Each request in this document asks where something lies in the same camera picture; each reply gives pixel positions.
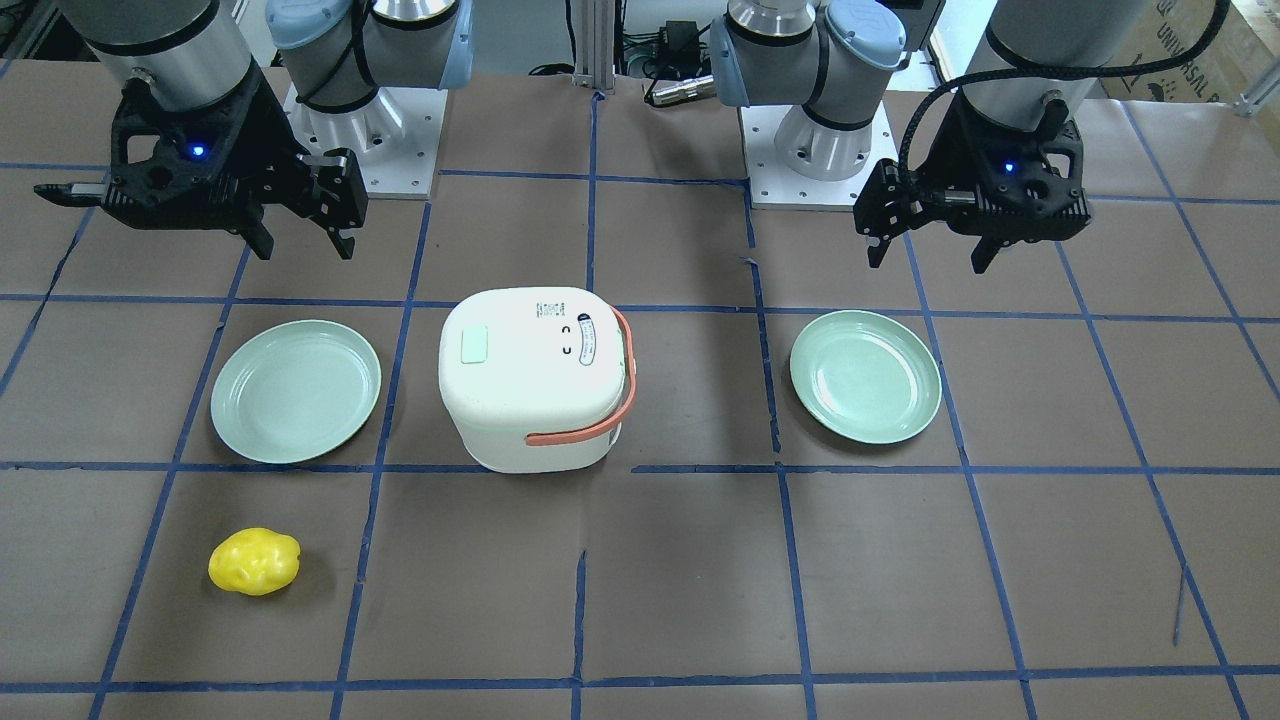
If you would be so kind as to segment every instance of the metal mounting plate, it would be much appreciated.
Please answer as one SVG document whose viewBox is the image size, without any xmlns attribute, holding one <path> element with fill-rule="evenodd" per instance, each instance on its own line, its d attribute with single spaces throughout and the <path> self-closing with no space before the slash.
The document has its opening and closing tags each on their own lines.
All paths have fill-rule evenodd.
<svg viewBox="0 0 1280 720">
<path fill-rule="evenodd" d="M 449 91 L 420 87 L 387 87 L 384 91 L 404 111 L 407 132 L 396 147 L 379 147 L 376 159 L 357 151 L 365 190 L 370 197 L 430 200 Z M 289 115 L 293 136 L 312 152 L 332 150 L 311 142 L 311 137 L 298 127 L 297 109 L 297 88 L 291 86 L 284 97 L 284 111 Z"/>
<path fill-rule="evenodd" d="M 792 170 L 773 149 L 773 135 L 790 105 L 741 108 L 742 151 L 751 178 L 751 206 L 762 210 L 852 210 L 881 158 L 896 158 L 884 105 L 872 120 L 872 151 L 856 176 L 846 181 L 815 181 Z"/>
</svg>

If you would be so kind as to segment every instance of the light blue joint cap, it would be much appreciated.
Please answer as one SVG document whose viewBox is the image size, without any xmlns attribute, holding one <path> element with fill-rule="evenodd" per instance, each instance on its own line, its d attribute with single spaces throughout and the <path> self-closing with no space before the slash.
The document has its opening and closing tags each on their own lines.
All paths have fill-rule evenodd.
<svg viewBox="0 0 1280 720">
<path fill-rule="evenodd" d="M 896 70 L 906 49 L 902 20 L 876 0 L 833 0 L 827 27 L 850 53 L 882 70 Z"/>
<path fill-rule="evenodd" d="M 270 0 L 266 27 L 280 50 L 293 50 L 314 41 L 342 22 L 351 0 Z"/>
<path fill-rule="evenodd" d="M 737 51 L 733 49 L 728 28 L 724 27 L 724 18 L 712 20 L 707 47 L 712 58 L 712 77 L 716 78 L 716 97 L 730 108 L 750 106 L 746 81 L 742 79 L 742 68 L 737 63 Z"/>
<path fill-rule="evenodd" d="M 453 42 L 440 72 L 440 90 L 457 90 L 471 82 L 475 44 L 471 42 L 471 0 L 458 0 L 458 18 L 453 26 Z"/>
</svg>

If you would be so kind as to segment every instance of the white rice cooker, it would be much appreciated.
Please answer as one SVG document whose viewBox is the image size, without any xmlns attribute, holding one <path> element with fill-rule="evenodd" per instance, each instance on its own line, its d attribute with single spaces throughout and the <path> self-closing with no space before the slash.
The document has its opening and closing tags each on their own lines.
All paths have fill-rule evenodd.
<svg viewBox="0 0 1280 720">
<path fill-rule="evenodd" d="M 550 473 L 604 457 L 635 400 L 626 318 L 573 287 L 490 290 L 440 336 L 440 396 L 477 462 Z"/>
</svg>

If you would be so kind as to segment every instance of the electrical cable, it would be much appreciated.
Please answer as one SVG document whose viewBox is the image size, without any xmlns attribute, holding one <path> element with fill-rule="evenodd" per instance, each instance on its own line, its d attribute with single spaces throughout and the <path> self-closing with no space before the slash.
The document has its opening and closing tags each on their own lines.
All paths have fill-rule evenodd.
<svg viewBox="0 0 1280 720">
<path fill-rule="evenodd" d="M 357 47 L 361 53 L 364 53 L 365 20 L 367 20 L 369 15 L 371 15 L 372 13 L 374 13 L 374 0 L 366 0 L 364 12 L 361 12 L 358 15 L 355 14 L 352 15 L 351 40 L 347 41 L 347 46 L 342 49 L 342 54 L 338 55 L 338 60 L 333 64 L 332 68 L 329 68 L 329 72 L 325 73 L 324 78 L 320 82 L 317 82 L 316 86 L 312 87 L 310 91 L 305 94 L 302 92 L 298 94 L 297 101 L 300 105 L 310 102 L 311 99 L 316 96 L 316 94 L 324 90 L 326 85 L 333 82 L 333 78 L 338 77 L 338 70 L 342 69 L 343 63 L 347 61 L 347 58 L 349 58 L 351 54 L 357 50 Z"/>
<path fill-rule="evenodd" d="M 940 97 L 950 94 L 957 87 L 966 85 L 973 85 L 977 82 L 991 82 L 996 79 L 1015 79 L 1027 77 L 1039 77 L 1044 79 L 1060 79 L 1060 81 L 1076 81 L 1076 79 L 1089 79 L 1089 78 L 1111 78 L 1111 77 L 1128 77 L 1139 76 L 1147 73 L 1160 73 L 1165 70 L 1171 70 L 1174 68 L 1185 65 L 1187 63 L 1194 60 L 1203 53 L 1208 45 L 1217 37 L 1217 32 L 1222 29 L 1222 23 L 1226 22 L 1226 13 L 1231 8 L 1231 0 L 1215 0 L 1213 14 L 1210 17 L 1208 26 L 1201 35 L 1196 45 L 1192 45 L 1184 53 L 1167 58 L 1165 60 L 1156 60 L 1153 63 L 1144 63 L 1142 65 L 1128 65 L 1128 67 L 1105 67 L 1105 68 L 1068 68 L 1068 67 L 1055 67 L 1055 65 L 1039 65 L 1034 63 L 1028 63 L 1018 68 L 1007 68 L 1002 70 L 986 70 L 980 73 L 973 73 L 966 76 L 960 76 L 951 78 L 938 87 L 933 88 L 920 105 L 911 114 L 910 122 L 906 123 L 906 129 L 902 132 L 902 145 L 897 152 L 897 164 L 905 172 L 908 169 L 906 160 L 911 150 L 911 138 L 915 136 L 915 131 L 920 126 L 920 120 L 924 119 L 924 113 L 933 105 Z M 908 182 L 914 182 L 910 176 L 908 176 Z"/>
<path fill-rule="evenodd" d="M 685 50 L 687 50 L 689 46 L 692 45 L 695 41 L 698 41 L 698 38 L 701 37 L 703 33 L 705 33 L 708 29 L 710 29 L 710 27 L 712 27 L 710 23 L 707 23 L 692 37 L 685 40 L 684 45 L 677 47 L 675 51 L 669 51 L 667 54 L 667 58 L 662 61 L 660 65 L 658 65 L 658 69 L 654 70 L 653 73 L 653 82 L 649 83 L 649 90 L 644 91 L 644 101 L 646 105 L 653 105 L 653 90 L 658 87 L 658 78 L 662 76 L 662 72 L 671 67 L 671 60 L 675 56 L 684 53 Z"/>
<path fill-rule="evenodd" d="M 568 54 L 577 67 L 577 36 L 573 35 L 573 0 L 564 0 L 564 27 L 568 28 Z"/>
</svg>

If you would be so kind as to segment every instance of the yellow toy potato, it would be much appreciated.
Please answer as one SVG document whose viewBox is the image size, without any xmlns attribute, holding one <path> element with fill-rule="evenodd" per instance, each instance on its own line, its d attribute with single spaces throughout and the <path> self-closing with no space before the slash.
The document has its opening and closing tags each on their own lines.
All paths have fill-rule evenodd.
<svg viewBox="0 0 1280 720">
<path fill-rule="evenodd" d="M 302 546 L 266 528 L 247 528 L 223 541 L 209 557 L 209 579 L 224 591 L 273 593 L 298 577 Z"/>
</svg>

